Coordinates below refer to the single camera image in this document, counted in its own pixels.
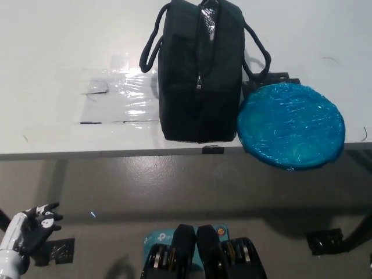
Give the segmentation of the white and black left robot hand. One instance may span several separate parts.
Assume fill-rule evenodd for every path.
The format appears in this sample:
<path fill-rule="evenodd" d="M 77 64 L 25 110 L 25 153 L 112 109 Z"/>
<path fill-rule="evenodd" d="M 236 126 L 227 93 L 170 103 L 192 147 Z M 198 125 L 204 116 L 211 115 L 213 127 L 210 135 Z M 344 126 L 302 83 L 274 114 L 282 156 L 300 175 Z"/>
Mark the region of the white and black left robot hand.
<path fill-rule="evenodd" d="M 2 250 L 13 250 L 22 256 L 30 256 L 59 231 L 57 224 L 63 216 L 56 213 L 58 202 L 24 210 L 13 216 L 1 241 Z"/>

